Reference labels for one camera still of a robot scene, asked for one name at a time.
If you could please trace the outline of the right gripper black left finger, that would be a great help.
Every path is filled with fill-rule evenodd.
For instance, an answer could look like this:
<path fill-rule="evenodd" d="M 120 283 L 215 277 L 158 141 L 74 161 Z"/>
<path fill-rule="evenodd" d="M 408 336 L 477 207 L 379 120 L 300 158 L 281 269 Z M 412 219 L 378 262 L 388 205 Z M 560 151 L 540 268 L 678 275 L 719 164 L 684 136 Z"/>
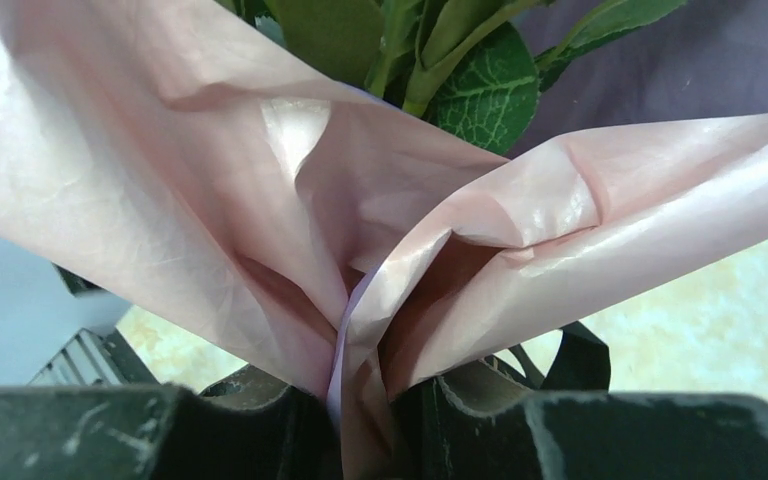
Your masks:
<path fill-rule="evenodd" d="M 0 388 L 0 479 L 339 479 L 314 397 L 246 366 L 175 384 Z"/>

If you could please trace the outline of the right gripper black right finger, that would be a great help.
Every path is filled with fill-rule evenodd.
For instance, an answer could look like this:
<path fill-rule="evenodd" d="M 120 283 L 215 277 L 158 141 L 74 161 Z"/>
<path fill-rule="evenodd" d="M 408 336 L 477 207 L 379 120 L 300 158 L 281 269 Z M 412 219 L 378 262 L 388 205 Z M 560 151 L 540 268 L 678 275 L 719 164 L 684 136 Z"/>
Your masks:
<path fill-rule="evenodd" d="M 768 403 L 531 391 L 486 363 L 393 403 L 414 479 L 768 479 Z"/>

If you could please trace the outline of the pink flower bouquet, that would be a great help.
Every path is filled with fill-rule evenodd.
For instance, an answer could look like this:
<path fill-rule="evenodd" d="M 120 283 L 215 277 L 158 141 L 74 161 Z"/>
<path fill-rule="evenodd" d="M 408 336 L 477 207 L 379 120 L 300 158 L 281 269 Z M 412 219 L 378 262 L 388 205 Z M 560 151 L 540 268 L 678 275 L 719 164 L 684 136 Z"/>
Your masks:
<path fill-rule="evenodd" d="M 366 479 L 411 386 L 768 239 L 768 1 L 548 96 L 509 160 L 212 1 L 0 1 L 0 236 L 315 396 Z"/>

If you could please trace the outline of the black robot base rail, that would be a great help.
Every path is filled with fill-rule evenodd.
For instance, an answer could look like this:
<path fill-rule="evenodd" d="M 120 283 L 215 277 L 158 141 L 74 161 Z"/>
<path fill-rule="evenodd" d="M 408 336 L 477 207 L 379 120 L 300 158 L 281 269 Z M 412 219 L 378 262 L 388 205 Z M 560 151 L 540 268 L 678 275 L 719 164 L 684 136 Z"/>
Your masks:
<path fill-rule="evenodd" d="M 152 383 L 122 298 L 0 238 L 0 386 Z"/>

